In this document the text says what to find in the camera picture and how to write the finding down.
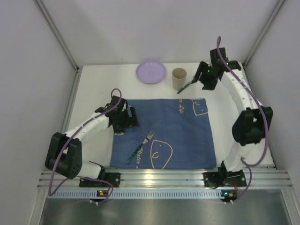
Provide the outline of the beige cup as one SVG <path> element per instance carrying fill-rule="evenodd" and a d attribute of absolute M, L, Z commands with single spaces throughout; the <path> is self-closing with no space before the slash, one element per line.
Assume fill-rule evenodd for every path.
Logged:
<path fill-rule="evenodd" d="M 187 72 L 183 68 L 176 68 L 172 71 L 172 87 L 174 90 L 180 90 L 185 83 Z"/>

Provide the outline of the blue cloth placemat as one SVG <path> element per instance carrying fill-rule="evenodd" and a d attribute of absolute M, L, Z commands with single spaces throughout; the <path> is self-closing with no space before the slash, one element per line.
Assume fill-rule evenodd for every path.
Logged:
<path fill-rule="evenodd" d="M 114 135 L 110 167 L 122 169 L 210 169 L 217 165 L 204 98 L 131 99 L 140 126 Z M 131 154 L 150 131 L 146 143 L 129 164 Z"/>

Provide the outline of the aluminium front rail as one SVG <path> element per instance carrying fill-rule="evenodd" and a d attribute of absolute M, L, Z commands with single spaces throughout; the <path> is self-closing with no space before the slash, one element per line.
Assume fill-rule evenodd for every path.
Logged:
<path fill-rule="evenodd" d="M 203 174 L 213 170 L 154 170 L 112 169 L 108 173 L 120 173 L 120 188 L 203 188 Z M 286 170 L 252 168 L 253 189 L 291 188 L 292 182 Z"/>

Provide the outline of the left aluminium frame post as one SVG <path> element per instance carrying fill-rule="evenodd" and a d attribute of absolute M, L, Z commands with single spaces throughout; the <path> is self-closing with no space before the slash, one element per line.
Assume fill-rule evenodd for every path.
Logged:
<path fill-rule="evenodd" d="M 48 24 L 48 26 L 50 27 L 53 35 L 55 36 L 56 40 L 59 43 L 59 46 L 61 47 L 61 49 L 63 50 L 65 56 L 67 57 L 68 61 L 70 62 L 70 64 L 72 65 L 73 69 L 75 71 L 79 70 L 79 66 L 77 65 L 77 63 L 74 60 L 74 57 L 72 56 L 69 48 L 66 45 L 66 42 L 64 41 L 57 25 L 55 24 L 54 20 L 52 19 L 48 9 L 46 8 L 46 5 L 44 4 L 44 2 L 42 0 L 34 0 L 34 3 L 37 5 L 39 11 L 41 12 L 42 16 L 44 17 L 44 19 L 46 20 L 46 23 Z"/>

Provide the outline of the green handled fork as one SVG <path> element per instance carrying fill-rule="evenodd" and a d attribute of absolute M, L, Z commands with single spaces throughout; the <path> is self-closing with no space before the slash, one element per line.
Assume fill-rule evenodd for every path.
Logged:
<path fill-rule="evenodd" d="M 131 156 L 127 159 L 126 163 L 129 164 L 131 160 L 135 157 L 135 155 L 138 153 L 138 151 L 146 144 L 148 143 L 152 137 L 154 136 L 154 132 L 150 131 L 148 135 L 145 137 L 143 142 L 138 146 L 138 148 L 131 154 Z"/>

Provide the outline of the right aluminium frame post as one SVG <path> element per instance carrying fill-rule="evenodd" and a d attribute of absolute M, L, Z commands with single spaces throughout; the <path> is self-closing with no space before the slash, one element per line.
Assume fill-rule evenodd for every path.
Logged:
<path fill-rule="evenodd" d="M 270 15 L 267 17 L 266 21 L 264 22 L 262 28 L 260 29 L 254 43 L 251 45 L 249 52 L 247 53 L 246 59 L 243 61 L 242 65 L 244 68 L 250 63 L 251 59 L 253 58 L 254 54 L 258 50 L 260 44 L 264 40 L 266 34 L 268 33 L 269 29 L 271 28 L 272 24 L 274 23 L 276 17 L 280 13 L 283 5 L 285 4 L 285 0 L 277 0 L 275 6 L 270 12 Z"/>

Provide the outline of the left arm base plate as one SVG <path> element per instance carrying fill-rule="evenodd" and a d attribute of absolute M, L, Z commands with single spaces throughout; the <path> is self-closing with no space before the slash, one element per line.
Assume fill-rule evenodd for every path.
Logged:
<path fill-rule="evenodd" d="M 98 180 L 104 180 L 112 184 L 114 188 L 118 188 L 120 185 L 121 174 L 119 172 L 102 172 Z M 99 181 L 87 180 L 85 178 L 80 179 L 79 187 L 81 188 L 108 188 L 109 185 Z"/>

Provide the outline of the green handled spoon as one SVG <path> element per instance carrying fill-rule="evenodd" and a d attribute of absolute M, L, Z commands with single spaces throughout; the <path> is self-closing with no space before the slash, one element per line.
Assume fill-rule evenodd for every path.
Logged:
<path fill-rule="evenodd" d="M 177 92 L 177 94 L 180 94 L 183 90 L 185 90 L 187 87 L 189 87 L 192 84 L 192 82 L 188 82 L 186 85 L 184 85 L 182 88 L 180 88 Z"/>

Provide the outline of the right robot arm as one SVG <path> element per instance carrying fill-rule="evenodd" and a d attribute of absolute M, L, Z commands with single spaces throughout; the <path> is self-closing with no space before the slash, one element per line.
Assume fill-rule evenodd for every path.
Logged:
<path fill-rule="evenodd" d="M 267 132 L 273 116 L 271 107 L 264 107 L 254 96 L 242 68 L 235 60 L 229 60 L 225 48 L 210 51 L 210 63 L 200 62 L 192 83 L 200 82 L 203 90 L 214 90 L 221 82 L 236 104 L 239 116 L 232 126 L 234 143 L 218 167 L 218 172 L 205 175 L 206 181 L 222 183 L 243 181 L 242 159 L 261 140 L 267 140 Z"/>

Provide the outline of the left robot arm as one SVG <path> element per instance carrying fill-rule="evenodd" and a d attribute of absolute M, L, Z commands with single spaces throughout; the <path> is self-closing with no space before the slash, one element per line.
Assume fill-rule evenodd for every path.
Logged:
<path fill-rule="evenodd" d="M 83 146 L 100 131 L 112 127 L 114 133 L 139 125 L 135 108 L 127 100 L 112 96 L 110 103 L 100 107 L 81 125 L 65 133 L 55 133 L 45 159 L 45 167 L 68 178 L 100 177 L 103 166 L 84 161 Z"/>

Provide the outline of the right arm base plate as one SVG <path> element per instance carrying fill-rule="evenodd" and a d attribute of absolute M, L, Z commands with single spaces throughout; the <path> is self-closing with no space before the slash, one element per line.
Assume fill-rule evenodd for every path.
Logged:
<path fill-rule="evenodd" d="M 218 187 L 246 187 L 247 182 L 244 172 L 228 172 L 221 174 L 220 172 L 205 172 L 203 174 L 204 186 L 212 189 Z"/>

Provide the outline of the lilac plate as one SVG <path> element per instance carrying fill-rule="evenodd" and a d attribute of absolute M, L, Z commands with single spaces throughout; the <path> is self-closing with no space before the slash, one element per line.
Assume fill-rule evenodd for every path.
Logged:
<path fill-rule="evenodd" d="M 158 60 L 147 60 L 137 66 L 135 73 L 142 83 L 156 84 L 165 78 L 166 68 Z"/>

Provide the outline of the aluminium frame post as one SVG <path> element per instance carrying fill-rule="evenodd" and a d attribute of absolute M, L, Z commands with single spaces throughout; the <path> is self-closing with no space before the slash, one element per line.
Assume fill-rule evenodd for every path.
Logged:
<path fill-rule="evenodd" d="M 42 0 L 34 0 L 34 3 L 37 5 L 39 11 L 41 12 L 42 16 L 44 17 L 44 19 L 46 20 L 46 23 L 48 24 L 48 26 L 50 27 L 53 35 L 55 36 L 56 40 L 59 43 L 59 46 L 61 47 L 61 49 L 63 50 L 65 56 L 67 57 L 68 61 L 70 62 L 70 64 L 72 65 L 73 69 L 75 71 L 79 70 L 79 66 L 77 65 L 77 63 L 74 60 L 74 57 L 72 56 L 69 48 L 66 45 L 66 42 L 64 41 L 57 25 L 55 24 L 54 20 L 52 19 L 48 9 L 46 8 L 46 5 L 44 4 L 44 2 Z"/>
<path fill-rule="evenodd" d="M 271 28 L 272 24 L 274 23 L 276 17 L 280 13 L 283 5 L 285 4 L 285 0 L 277 0 L 275 6 L 270 12 L 270 15 L 267 17 L 266 21 L 264 22 L 262 28 L 260 29 L 254 43 L 251 45 L 249 52 L 247 53 L 246 59 L 243 61 L 242 65 L 244 68 L 250 63 L 251 59 L 253 58 L 254 54 L 258 50 L 260 44 L 264 40 L 266 34 L 268 33 L 269 29 Z"/>

